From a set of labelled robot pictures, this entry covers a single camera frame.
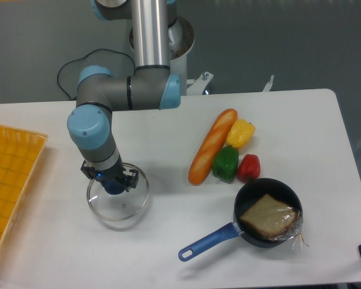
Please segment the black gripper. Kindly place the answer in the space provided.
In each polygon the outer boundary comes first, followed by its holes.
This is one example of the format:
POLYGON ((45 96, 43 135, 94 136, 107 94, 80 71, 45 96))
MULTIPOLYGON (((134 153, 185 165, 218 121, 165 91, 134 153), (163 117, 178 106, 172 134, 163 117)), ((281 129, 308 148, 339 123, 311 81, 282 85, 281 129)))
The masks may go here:
POLYGON ((80 170, 89 180, 95 179, 98 182, 116 181, 125 184, 126 191, 135 189, 138 184, 138 170, 125 170, 120 164, 115 164, 109 169, 97 170, 95 167, 89 166, 84 160, 80 170))

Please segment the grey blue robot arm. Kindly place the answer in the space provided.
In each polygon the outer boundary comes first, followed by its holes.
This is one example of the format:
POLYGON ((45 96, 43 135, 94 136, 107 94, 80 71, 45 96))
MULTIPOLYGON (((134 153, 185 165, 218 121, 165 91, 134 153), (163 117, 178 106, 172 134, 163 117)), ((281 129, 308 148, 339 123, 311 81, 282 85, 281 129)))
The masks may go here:
POLYGON ((182 84, 170 71, 170 49, 181 42, 176 1, 92 1, 99 18, 132 19, 134 74, 117 78, 88 66, 77 86, 76 107, 67 118, 70 138, 84 157, 82 172, 109 194, 135 188, 138 171, 126 170, 112 133, 115 111, 177 108, 182 84))

